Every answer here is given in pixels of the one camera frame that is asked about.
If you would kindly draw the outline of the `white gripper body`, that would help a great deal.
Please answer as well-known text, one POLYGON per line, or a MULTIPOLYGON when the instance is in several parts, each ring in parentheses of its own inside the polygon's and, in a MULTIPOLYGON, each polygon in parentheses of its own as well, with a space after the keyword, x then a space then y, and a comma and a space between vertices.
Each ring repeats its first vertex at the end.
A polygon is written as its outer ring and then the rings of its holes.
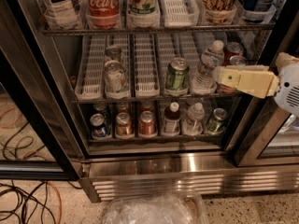
POLYGON ((299 63, 291 63, 278 72, 279 85, 274 97, 277 105, 299 117, 299 63))

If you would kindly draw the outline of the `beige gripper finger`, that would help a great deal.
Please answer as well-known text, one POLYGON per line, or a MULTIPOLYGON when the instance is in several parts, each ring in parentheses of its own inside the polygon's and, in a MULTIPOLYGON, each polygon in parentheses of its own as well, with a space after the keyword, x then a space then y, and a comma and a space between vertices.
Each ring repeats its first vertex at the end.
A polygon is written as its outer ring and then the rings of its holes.
POLYGON ((214 80, 257 98, 273 96, 278 88, 278 77, 264 65, 217 66, 212 73, 214 80))
POLYGON ((285 52, 280 52, 276 58, 276 67, 278 71, 292 63, 299 63, 299 58, 291 56, 290 54, 285 52))

